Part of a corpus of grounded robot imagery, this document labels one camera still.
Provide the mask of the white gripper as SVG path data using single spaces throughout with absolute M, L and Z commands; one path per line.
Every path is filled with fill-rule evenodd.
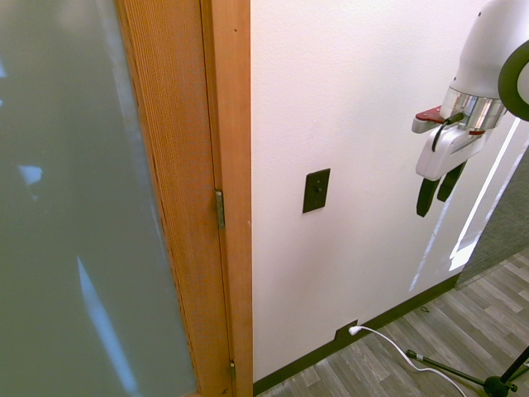
M 446 174 L 436 196 L 439 201 L 445 202 L 452 194 L 466 161 L 479 153 L 488 140 L 488 131 L 475 135 L 456 126 L 449 126 L 441 132 L 433 151 L 431 148 L 436 134 L 437 129 L 428 137 L 416 165 L 417 174 L 424 178 L 416 205 L 416 214 L 422 218 L 431 208 L 438 187 L 437 180 Z

